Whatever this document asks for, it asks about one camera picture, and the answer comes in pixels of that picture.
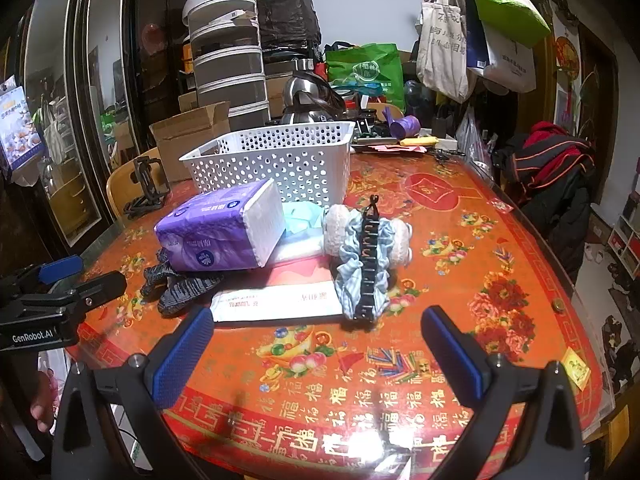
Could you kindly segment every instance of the tissue pack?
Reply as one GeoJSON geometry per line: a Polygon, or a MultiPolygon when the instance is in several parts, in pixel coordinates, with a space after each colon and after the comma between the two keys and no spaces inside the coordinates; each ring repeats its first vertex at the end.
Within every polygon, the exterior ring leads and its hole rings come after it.
{"type": "Polygon", "coordinates": [[[285,229],[272,178],[197,195],[155,227],[175,270],[263,267],[285,229]]]}

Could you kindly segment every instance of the lime green bag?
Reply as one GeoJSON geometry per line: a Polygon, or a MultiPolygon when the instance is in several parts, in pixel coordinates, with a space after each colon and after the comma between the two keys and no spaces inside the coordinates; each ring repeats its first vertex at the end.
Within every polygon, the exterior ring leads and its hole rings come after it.
{"type": "Polygon", "coordinates": [[[551,33],[530,0],[476,0],[476,6],[482,22],[527,48],[551,33]]]}
{"type": "Polygon", "coordinates": [[[402,63],[394,43],[369,43],[325,53],[332,83],[380,83],[386,102],[404,111],[402,63]]]}

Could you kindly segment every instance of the orange floral tablecloth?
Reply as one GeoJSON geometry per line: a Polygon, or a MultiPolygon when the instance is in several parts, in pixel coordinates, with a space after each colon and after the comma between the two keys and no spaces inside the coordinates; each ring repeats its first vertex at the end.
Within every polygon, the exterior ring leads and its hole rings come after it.
{"type": "MultiPolygon", "coordinates": [[[[228,468],[277,479],[362,475],[355,432],[412,438],[414,474],[427,478],[460,436],[460,406],[420,336],[422,311],[440,304],[487,351],[543,367],[571,346],[591,368],[576,400],[583,427],[594,419],[602,380],[593,349],[535,239],[500,210],[489,187],[462,164],[430,156],[355,155],[345,203],[378,194],[381,213],[412,224],[414,259],[398,271],[391,304],[369,333],[338,324],[216,330],[178,403],[165,419],[185,448],[228,468]],[[559,298],[563,313],[552,309],[559,298]]],[[[142,270],[156,263],[153,227],[194,194],[177,186],[161,211],[127,229],[88,271],[127,277],[119,300],[92,311],[72,354],[93,366],[149,352],[178,320],[161,319],[140,297],[142,270]]],[[[515,406],[482,477],[497,472],[522,412],[515,406]]]]}

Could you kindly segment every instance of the perforated basket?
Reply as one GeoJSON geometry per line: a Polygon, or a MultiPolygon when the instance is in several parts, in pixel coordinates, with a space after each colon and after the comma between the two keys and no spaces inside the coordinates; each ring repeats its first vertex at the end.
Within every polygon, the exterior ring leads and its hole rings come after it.
{"type": "Polygon", "coordinates": [[[199,191],[262,178],[278,184],[283,202],[342,203],[355,123],[305,123],[233,132],[180,158],[199,191]]]}

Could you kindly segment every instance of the bolt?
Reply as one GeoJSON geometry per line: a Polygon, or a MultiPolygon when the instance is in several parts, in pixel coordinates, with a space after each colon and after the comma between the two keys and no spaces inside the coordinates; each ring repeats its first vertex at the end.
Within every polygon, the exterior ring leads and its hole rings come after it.
{"type": "Polygon", "coordinates": [[[127,363],[132,368],[140,368],[146,363],[146,356],[144,354],[133,354],[127,359],[127,363]]]}

